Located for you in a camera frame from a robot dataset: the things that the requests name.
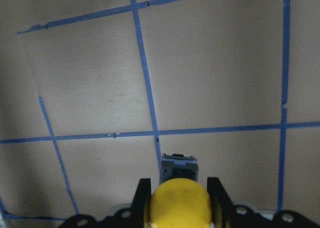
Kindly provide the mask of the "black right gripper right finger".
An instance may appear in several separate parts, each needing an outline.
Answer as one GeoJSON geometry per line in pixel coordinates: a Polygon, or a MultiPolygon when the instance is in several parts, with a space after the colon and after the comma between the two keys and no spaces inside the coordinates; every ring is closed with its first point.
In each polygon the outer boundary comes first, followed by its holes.
{"type": "Polygon", "coordinates": [[[217,177],[207,178],[207,191],[211,200],[212,223],[215,228],[231,228],[233,203],[217,177]]]}

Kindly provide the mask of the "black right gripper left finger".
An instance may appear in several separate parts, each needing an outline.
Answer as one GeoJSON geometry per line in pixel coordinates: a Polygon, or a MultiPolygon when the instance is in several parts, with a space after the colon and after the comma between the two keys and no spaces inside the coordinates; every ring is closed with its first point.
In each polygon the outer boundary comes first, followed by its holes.
{"type": "Polygon", "coordinates": [[[132,228],[148,228],[150,219],[150,200],[152,196],[151,179],[140,179],[131,203],[132,228]]]}

